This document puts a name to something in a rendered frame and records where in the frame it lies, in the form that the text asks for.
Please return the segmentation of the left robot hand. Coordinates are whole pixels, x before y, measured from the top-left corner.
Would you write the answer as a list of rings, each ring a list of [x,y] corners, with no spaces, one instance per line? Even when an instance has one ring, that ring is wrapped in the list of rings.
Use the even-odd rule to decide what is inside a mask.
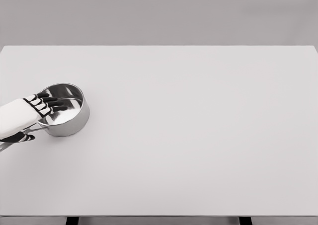
[[[0,107],[0,142],[32,141],[35,136],[24,130],[48,115],[67,109],[62,101],[48,93],[33,94],[7,103]]]

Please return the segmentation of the steel pot with long handle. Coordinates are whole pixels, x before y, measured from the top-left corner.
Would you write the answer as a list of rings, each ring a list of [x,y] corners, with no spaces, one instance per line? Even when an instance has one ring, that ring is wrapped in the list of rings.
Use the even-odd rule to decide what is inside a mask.
[[[36,124],[24,130],[27,134],[34,136],[34,132],[45,131],[53,137],[67,137],[84,128],[89,120],[90,108],[79,87],[70,83],[58,83],[48,86],[38,93],[48,93],[51,97],[58,98],[68,109],[40,119]],[[12,144],[16,143],[0,142],[0,151]]]

